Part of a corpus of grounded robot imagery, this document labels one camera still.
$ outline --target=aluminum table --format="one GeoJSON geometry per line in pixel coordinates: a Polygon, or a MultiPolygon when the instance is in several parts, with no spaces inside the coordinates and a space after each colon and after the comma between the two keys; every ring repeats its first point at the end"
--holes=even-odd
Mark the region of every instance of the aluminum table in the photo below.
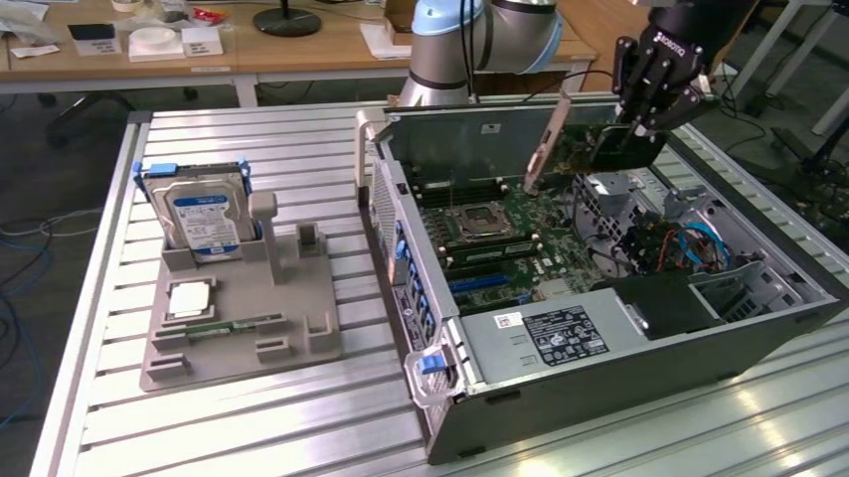
{"type": "MultiPolygon", "coordinates": [[[[489,98],[488,101],[508,98],[489,98]]],[[[162,112],[129,125],[33,475],[776,475],[849,470],[849,319],[740,377],[442,466],[425,463],[354,200],[354,114],[380,102],[162,112]],[[162,229],[130,163],[253,163],[277,232],[329,236],[344,358],[146,394],[138,385],[162,229]]],[[[691,126],[677,133],[849,282],[849,257],[691,126]]],[[[656,165],[699,181],[673,153],[656,165]]]]}

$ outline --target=black cable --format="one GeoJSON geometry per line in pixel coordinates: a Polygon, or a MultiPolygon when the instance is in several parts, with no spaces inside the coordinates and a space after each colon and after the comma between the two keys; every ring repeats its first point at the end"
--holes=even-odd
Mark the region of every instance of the black cable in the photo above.
{"type": "Polygon", "coordinates": [[[6,111],[13,109],[13,106],[15,105],[17,101],[18,101],[18,94],[13,94],[13,100],[10,101],[10,103],[6,106],[0,106],[0,114],[3,114],[6,111]]]}
{"type": "Polygon", "coordinates": [[[284,84],[281,84],[280,86],[273,86],[266,82],[261,82],[261,87],[270,87],[272,89],[284,89],[285,87],[288,87],[290,85],[290,81],[285,82],[284,84]]]}
{"type": "Polygon", "coordinates": [[[37,262],[39,261],[39,258],[42,258],[42,255],[45,253],[47,253],[50,247],[51,247],[51,241],[54,241],[54,227],[51,226],[51,222],[46,221],[45,219],[21,219],[18,221],[10,221],[6,222],[3,224],[0,224],[0,229],[6,230],[9,228],[9,226],[15,225],[15,224],[27,224],[35,222],[39,224],[41,227],[45,227],[45,231],[49,234],[49,237],[45,240],[45,243],[42,244],[42,249],[39,250],[39,252],[34,255],[33,259],[27,262],[27,264],[21,267],[18,269],[18,271],[15,273],[13,273],[10,276],[7,276],[3,281],[0,281],[0,290],[3,290],[3,287],[10,284],[10,282],[18,278],[18,276],[25,273],[30,267],[33,265],[37,264],[37,262]]]}
{"type": "Polygon", "coordinates": [[[466,49],[466,0],[461,0],[461,47],[464,48],[464,67],[466,68],[466,92],[469,96],[473,95],[473,74],[469,66],[469,50],[466,49]]]}
{"type": "Polygon", "coordinates": [[[723,109],[723,107],[720,108],[720,112],[729,117],[731,119],[733,119],[735,121],[740,121],[744,122],[745,124],[749,124],[752,126],[755,126],[757,128],[757,135],[747,138],[739,142],[736,142],[735,144],[732,144],[729,147],[727,147],[725,152],[727,154],[732,153],[732,150],[736,149],[737,147],[743,146],[744,144],[757,141],[759,139],[763,139],[764,137],[767,137],[767,130],[763,128],[763,126],[760,124],[757,124],[753,121],[749,121],[748,119],[740,117],[740,111],[739,111],[739,99],[735,96],[735,91],[732,90],[732,83],[729,82],[729,72],[727,72],[727,70],[724,69],[723,71],[723,76],[724,76],[724,81],[727,84],[727,90],[723,93],[721,99],[723,99],[723,103],[724,106],[727,108],[729,108],[732,110],[732,112],[728,112],[723,109]]]}
{"type": "Polygon", "coordinates": [[[553,81],[552,83],[547,84],[545,87],[540,88],[537,91],[535,91],[524,100],[523,102],[531,101],[539,94],[541,94],[543,92],[545,92],[547,89],[549,89],[551,87],[553,87],[555,85],[563,83],[564,81],[575,78],[575,77],[580,77],[583,75],[608,75],[611,78],[613,78],[613,73],[612,72],[607,72],[605,70],[588,70],[587,72],[579,72],[579,73],[572,73],[569,75],[567,75],[565,77],[557,79],[556,81],[553,81]]]}
{"type": "Polygon", "coordinates": [[[478,92],[476,91],[476,0],[469,0],[472,3],[472,12],[469,15],[469,73],[470,73],[470,85],[473,87],[473,102],[478,101],[478,92]]]}

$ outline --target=desk leg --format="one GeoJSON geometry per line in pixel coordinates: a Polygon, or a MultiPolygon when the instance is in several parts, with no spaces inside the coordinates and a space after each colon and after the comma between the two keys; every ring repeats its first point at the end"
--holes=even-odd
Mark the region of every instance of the desk leg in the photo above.
{"type": "Polygon", "coordinates": [[[784,30],[787,29],[787,26],[791,24],[793,17],[796,17],[796,13],[799,13],[799,9],[801,8],[803,3],[804,3],[803,0],[791,0],[787,7],[784,7],[784,12],[781,12],[781,16],[775,21],[775,25],[769,29],[769,33],[767,33],[764,41],[760,42],[760,45],[757,46],[757,50],[755,50],[755,54],[752,55],[752,58],[749,59],[749,61],[745,63],[745,67],[743,68],[741,74],[739,75],[739,78],[735,80],[735,83],[732,84],[732,92],[736,97],[741,96],[741,91],[744,90],[745,84],[752,79],[752,76],[755,75],[755,72],[757,71],[757,68],[760,67],[760,64],[763,63],[764,58],[767,58],[767,54],[769,53],[769,50],[772,50],[775,43],[779,41],[779,37],[781,36],[781,33],[784,33],[784,30]]]}
{"type": "Polygon", "coordinates": [[[234,78],[234,87],[240,96],[240,107],[257,107],[257,75],[240,75],[234,78]]]}
{"type": "Polygon", "coordinates": [[[849,87],[844,91],[843,95],[840,96],[840,99],[838,99],[838,102],[835,103],[832,108],[828,110],[828,112],[823,116],[823,119],[820,119],[820,122],[818,122],[816,126],[814,126],[814,129],[811,129],[811,131],[818,136],[828,134],[835,129],[835,126],[838,125],[838,121],[840,121],[840,119],[847,114],[849,114],[849,87]]]}
{"type": "Polygon", "coordinates": [[[838,12],[832,11],[826,15],[826,18],[820,20],[820,24],[815,27],[811,35],[808,35],[806,42],[801,44],[799,50],[796,51],[796,54],[793,55],[793,58],[791,58],[791,61],[787,63],[787,66],[781,70],[781,73],[769,85],[769,89],[767,90],[768,96],[779,96],[781,89],[787,85],[787,82],[791,80],[791,77],[796,73],[796,70],[799,70],[799,67],[806,61],[806,58],[808,58],[811,50],[814,50],[814,47],[816,47],[818,43],[820,43],[820,40],[826,36],[828,29],[835,24],[838,17],[840,17],[840,15],[838,14],[838,12]]]}

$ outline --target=power supply label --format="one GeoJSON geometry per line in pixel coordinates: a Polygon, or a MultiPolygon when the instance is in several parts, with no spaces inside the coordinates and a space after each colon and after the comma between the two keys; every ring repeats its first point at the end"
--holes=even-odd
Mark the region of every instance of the power supply label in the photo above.
{"type": "Polygon", "coordinates": [[[583,306],[525,317],[531,338],[549,366],[611,351],[583,306]]]}

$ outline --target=black stand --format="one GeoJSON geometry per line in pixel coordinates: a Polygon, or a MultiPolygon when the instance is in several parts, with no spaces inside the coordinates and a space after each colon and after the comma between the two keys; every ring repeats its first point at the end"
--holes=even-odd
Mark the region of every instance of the black stand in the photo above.
{"type": "Polygon", "coordinates": [[[321,18],[308,10],[290,8],[290,0],[281,0],[281,8],[254,16],[254,26],[277,37],[305,37],[321,30],[321,18]]]}

